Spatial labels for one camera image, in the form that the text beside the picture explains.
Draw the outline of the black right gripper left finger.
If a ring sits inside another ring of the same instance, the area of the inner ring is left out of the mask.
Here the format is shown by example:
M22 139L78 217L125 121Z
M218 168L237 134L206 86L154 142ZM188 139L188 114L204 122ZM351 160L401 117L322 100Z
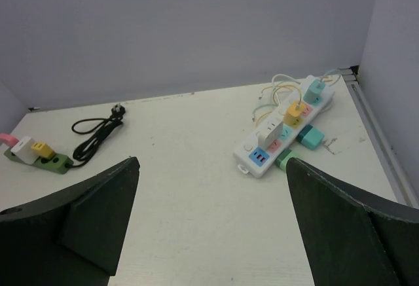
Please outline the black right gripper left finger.
M139 181L130 157L1 212L2 285L107 285L117 272Z

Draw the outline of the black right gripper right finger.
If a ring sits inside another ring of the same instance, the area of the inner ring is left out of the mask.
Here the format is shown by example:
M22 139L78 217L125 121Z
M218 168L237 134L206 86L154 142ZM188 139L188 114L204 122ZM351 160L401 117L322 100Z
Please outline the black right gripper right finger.
M418 284L418 209L298 158L286 174L315 285Z

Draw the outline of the green cube plug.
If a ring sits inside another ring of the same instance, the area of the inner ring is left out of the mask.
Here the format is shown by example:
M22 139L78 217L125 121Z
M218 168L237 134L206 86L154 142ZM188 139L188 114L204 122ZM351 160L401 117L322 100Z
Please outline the green cube plug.
M291 149L285 149L275 160L275 165L286 172L286 166L291 158L300 158L300 156Z

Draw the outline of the teal cube plug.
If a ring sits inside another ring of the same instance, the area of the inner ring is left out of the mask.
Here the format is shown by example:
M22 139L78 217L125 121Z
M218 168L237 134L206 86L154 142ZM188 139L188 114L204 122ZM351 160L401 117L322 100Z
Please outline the teal cube plug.
M310 150L316 150L325 135L311 124L306 125L298 134L296 140Z

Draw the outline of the white multi-socket power strip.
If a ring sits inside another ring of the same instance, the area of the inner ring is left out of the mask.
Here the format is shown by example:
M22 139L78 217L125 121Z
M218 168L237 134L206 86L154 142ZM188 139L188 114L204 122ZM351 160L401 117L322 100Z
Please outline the white multi-socket power strip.
M255 178L262 177L331 103L334 94L323 78L312 75L296 85L275 86L274 109L257 122L256 128L233 151L238 169Z

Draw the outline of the yellow usb charger plug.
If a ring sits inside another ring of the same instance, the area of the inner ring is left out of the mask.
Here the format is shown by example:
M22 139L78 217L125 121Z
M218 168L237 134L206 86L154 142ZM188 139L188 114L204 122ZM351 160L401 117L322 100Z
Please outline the yellow usb charger plug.
M283 116L283 123L292 128L297 128L302 122L302 114L306 110L306 104L302 101L294 101Z

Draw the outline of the white plug adapter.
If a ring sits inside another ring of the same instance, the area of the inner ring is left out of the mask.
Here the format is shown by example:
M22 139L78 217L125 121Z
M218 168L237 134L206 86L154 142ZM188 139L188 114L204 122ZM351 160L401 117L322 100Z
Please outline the white plug adapter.
M279 138L283 130L283 122L269 122L261 126L257 133L257 145L262 150L267 150L273 142Z

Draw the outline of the light blue charger plug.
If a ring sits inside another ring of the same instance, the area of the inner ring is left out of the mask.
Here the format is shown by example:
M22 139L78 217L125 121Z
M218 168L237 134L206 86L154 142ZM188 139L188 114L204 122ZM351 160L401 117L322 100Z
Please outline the light blue charger plug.
M317 105L321 101L321 93L325 88L325 83L319 79L316 79L312 84L307 88L306 93L304 94L303 100L305 103L310 105Z

